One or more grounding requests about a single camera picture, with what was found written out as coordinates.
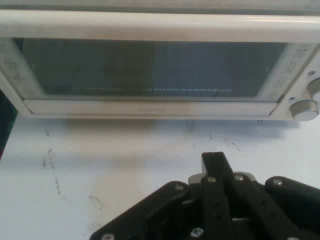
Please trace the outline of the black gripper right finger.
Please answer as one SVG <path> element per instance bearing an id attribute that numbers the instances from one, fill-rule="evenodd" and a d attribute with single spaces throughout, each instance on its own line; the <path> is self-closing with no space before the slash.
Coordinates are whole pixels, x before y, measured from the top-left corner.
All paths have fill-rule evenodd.
<path id="1" fill-rule="evenodd" d="M 260 231 L 258 239 L 320 238 L 319 189 L 282 176 L 260 184 L 245 174 L 233 172 L 223 152 L 212 153 L 212 176 Z"/>

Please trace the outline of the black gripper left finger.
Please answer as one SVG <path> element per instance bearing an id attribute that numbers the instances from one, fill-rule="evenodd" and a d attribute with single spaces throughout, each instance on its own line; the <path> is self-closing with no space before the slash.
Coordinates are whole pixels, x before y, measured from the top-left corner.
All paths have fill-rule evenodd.
<path id="1" fill-rule="evenodd" d="M 233 174 L 223 152 L 201 155 L 203 172 L 171 181 L 96 230 L 91 240 L 205 240 L 234 237 L 224 180 Z"/>

